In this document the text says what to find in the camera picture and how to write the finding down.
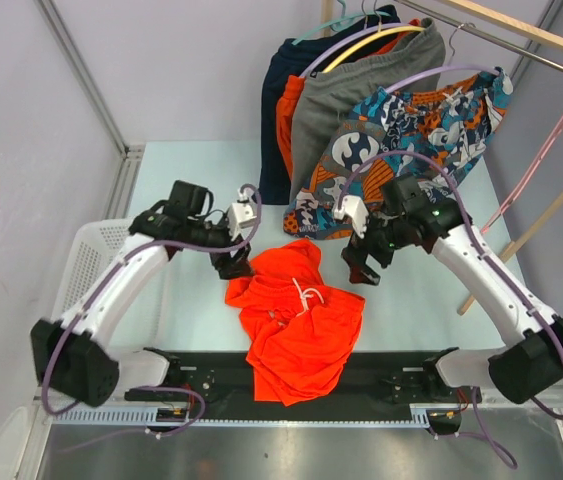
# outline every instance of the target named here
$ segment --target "dark blue garment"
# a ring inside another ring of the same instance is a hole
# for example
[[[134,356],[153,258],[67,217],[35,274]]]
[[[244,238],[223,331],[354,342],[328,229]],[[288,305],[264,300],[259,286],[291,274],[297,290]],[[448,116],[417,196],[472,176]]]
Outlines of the dark blue garment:
[[[382,16],[381,23],[400,22],[394,6],[386,5],[379,10],[390,15],[389,17]],[[368,26],[378,25],[378,23],[378,17],[375,15],[367,19]],[[270,67],[263,80],[261,91],[261,176],[259,177],[259,191],[264,204],[287,205],[290,201],[290,177],[283,163],[276,133],[277,102],[283,96],[288,78],[290,75],[301,75],[328,48],[364,28],[365,19],[361,19],[331,37],[304,40],[298,45],[292,45],[294,39],[288,38],[270,60]],[[346,63],[354,62],[376,52],[394,38],[394,35],[388,35],[377,39],[348,57]],[[323,64],[328,65],[336,56],[337,54],[333,54]]]

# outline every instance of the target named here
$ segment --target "white plastic basket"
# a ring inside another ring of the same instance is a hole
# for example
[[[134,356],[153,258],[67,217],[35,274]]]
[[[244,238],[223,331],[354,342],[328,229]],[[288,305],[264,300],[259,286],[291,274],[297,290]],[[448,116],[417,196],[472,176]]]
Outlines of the white plastic basket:
[[[88,223],[77,232],[63,272],[52,319],[72,307],[112,262],[125,238],[132,219]],[[159,346],[161,319],[165,311],[167,268],[157,273],[139,293],[110,341],[111,348],[142,349]]]

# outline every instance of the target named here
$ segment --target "yellow hanger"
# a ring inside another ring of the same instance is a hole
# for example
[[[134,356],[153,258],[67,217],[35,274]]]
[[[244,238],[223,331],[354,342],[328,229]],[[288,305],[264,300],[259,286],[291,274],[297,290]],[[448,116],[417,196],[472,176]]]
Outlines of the yellow hanger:
[[[339,55],[330,65],[328,65],[324,70],[323,73],[328,73],[335,67],[337,67],[341,62],[343,62],[346,58],[352,55],[354,52],[359,50],[360,48],[365,47],[368,43],[374,42],[377,38],[385,37],[386,35],[392,35],[393,33],[401,33],[401,32],[422,32],[425,28],[423,27],[415,27],[409,25],[407,27],[394,27],[388,28],[387,30],[381,30],[380,32],[375,33],[374,35],[370,35],[369,37],[361,40],[359,43],[351,46],[341,55]]]

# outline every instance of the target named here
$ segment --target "shiny metal floor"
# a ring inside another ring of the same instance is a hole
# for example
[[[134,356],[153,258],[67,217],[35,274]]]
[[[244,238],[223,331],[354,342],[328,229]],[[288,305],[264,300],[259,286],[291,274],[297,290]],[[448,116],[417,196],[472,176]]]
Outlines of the shiny metal floor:
[[[60,449],[115,427],[55,426],[41,480],[563,480],[556,425],[527,410],[484,411],[495,439],[517,458],[508,470],[472,439],[434,441],[421,430],[309,427],[196,427],[156,441],[130,434],[72,453]],[[476,431],[468,412],[462,430]]]

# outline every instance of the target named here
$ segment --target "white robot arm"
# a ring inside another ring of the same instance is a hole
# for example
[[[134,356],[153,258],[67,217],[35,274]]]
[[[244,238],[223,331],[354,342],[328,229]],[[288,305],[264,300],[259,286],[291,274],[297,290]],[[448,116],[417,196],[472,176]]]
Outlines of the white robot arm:
[[[241,230],[256,220],[248,195],[239,192],[239,200],[216,225],[207,221],[207,214],[201,214],[206,198],[210,198],[210,211],[213,200],[207,189],[175,182],[169,200],[134,219],[121,250],[86,294],[59,320],[41,319],[35,324],[31,340],[39,382],[52,370],[52,388],[96,407],[114,390],[156,386],[164,381],[170,362],[158,351],[109,349],[116,326],[148,280],[184,245],[201,251],[213,249],[211,263],[222,279],[253,274],[248,263],[249,244],[234,255],[227,251],[243,243]],[[67,340],[52,363],[63,335]]]
[[[550,325],[562,347],[563,318],[512,275],[476,227],[465,225],[457,203],[447,198],[432,204],[411,175],[386,184],[383,196],[381,209],[372,214],[360,198],[351,196],[344,197],[341,208],[335,209],[335,218],[349,217],[354,229],[342,252],[351,268],[350,281],[379,283],[379,276],[365,263],[368,255],[386,268],[399,248],[422,246],[475,296],[506,345],[441,352],[433,360],[443,383],[450,387],[496,387],[510,401],[523,403],[561,380],[562,363],[535,313]],[[529,299],[531,306],[524,305],[514,290]]]

